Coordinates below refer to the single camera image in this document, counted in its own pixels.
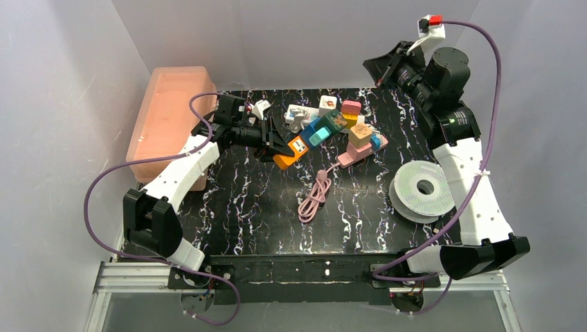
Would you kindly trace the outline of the teal white charger plug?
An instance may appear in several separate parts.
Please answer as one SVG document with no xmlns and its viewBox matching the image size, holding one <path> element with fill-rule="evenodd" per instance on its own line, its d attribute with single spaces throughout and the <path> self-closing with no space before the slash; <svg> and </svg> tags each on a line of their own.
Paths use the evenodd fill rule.
<svg viewBox="0 0 587 332">
<path fill-rule="evenodd" d="M 309 144 L 314 147 L 319 146 L 322 142 L 329 138 L 330 135 L 331 131 L 327 127 L 322 127 L 309 137 Z"/>
</svg>

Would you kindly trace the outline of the pink translucent storage box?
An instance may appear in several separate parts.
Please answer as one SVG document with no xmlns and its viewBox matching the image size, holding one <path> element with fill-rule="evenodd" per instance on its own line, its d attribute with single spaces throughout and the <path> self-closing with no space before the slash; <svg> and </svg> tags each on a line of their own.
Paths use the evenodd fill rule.
<svg viewBox="0 0 587 332">
<path fill-rule="evenodd" d="M 190 98 L 216 90 L 202 66 L 154 69 L 138 112 L 126 161 L 178 154 L 199 123 L 188 105 Z"/>
</svg>

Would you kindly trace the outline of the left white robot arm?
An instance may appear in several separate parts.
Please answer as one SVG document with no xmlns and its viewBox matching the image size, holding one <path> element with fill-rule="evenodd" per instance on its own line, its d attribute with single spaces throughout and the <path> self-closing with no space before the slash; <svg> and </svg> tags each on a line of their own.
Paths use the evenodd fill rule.
<svg viewBox="0 0 587 332">
<path fill-rule="evenodd" d="M 205 254 L 184 238 L 177 217 L 180 205 L 192 185 L 233 145 L 252 148 L 263 163 L 273 161 L 274 156 L 293 156 L 268 115 L 270 108 L 267 100 L 249 105 L 243 98 L 217 94 L 215 110 L 198 117 L 199 123 L 177 157 L 141 190 L 125 194 L 125 240 L 175 266 L 198 271 Z"/>
</svg>

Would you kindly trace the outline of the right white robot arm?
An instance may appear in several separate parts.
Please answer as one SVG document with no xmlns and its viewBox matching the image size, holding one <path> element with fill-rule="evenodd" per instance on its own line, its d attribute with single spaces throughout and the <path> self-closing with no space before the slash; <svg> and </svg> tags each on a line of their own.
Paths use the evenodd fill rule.
<svg viewBox="0 0 587 332">
<path fill-rule="evenodd" d="M 530 242 L 514 234 L 500 209 L 478 123 L 461 99 L 471 74 L 467 55 L 441 47 L 425 60 L 422 48 L 401 41 L 363 66 L 377 87 L 399 89 L 417 105 L 417 125 L 446 176 L 460 226 L 459 242 L 403 250 L 374 276 L 419 281 L 444 273 L 459 280 L 503 269 L 526 255 Z"/>
</svg>

